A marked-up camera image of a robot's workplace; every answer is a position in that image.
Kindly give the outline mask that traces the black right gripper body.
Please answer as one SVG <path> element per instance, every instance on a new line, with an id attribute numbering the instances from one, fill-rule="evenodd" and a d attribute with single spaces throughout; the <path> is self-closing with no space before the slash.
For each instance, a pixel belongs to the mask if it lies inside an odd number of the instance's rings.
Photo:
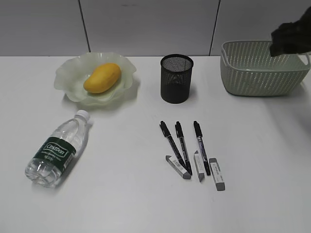
<path id="1" fill-rule="evenodd" d="M 296 22 L 283 23 L 271 33 L 272 57 L 283 54 L 304 54 L 311 51 L 311 9 Z"/>

